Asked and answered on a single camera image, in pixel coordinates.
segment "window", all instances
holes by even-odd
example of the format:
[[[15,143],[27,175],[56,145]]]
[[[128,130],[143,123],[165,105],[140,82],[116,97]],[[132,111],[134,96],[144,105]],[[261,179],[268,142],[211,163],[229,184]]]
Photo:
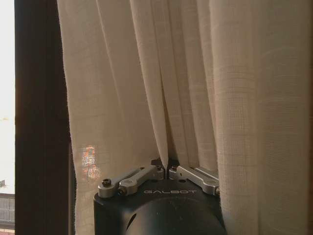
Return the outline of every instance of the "window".
[[[0,2],[0,234],[14,234],[15,63],[14,0]]]

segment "silver metal bracket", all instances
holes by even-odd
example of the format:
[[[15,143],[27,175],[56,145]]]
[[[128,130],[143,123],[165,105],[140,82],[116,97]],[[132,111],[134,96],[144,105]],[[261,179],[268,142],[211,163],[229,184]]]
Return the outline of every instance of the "silver metal bracket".
[[[118,194],[123,196],[134,194],[146,180],[162,180],[163,177],[164,170],[159,166],[151,165],[132,177],[119,182]]]
[[[109,198],[112,197],[118,189],[119,182],[123,179],[129,178],[140,171],[140,168],[133,169],[120,177],[114,179],[104,179],[102,183],[98,185],[98,195],[101,198]]]
[[[209,171],[203,167],[190,168],[179,165],[169,170],[169,178],[172,180],[188,179],[201,187],[203,192],[207,194],[220,194],[220,183],[217,172]]]
[[[146,180],[162,180],[164,170],[160,166],[151,165],[146,168],[137,168],[114,179],[104,179],[98,185],[98,195],[101,198],[110,198],[117,192],[120,195],[130,195],[137,192],[138,187]]]

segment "window frame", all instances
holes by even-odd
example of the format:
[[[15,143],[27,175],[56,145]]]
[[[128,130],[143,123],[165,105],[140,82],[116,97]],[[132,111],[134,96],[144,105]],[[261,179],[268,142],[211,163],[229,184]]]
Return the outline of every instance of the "window frame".
[[[74,234],[75,176],[56,0],[15,0],[15,71],[15,233]]]

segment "white sheer curtain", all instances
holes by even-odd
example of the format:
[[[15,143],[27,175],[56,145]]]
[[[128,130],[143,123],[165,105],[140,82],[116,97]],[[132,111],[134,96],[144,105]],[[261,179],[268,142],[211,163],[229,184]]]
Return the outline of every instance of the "white sheer curtain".
[[[77,178],[168,152],[218,170],[229,235],[308,226],[310,0],[58,0]]]

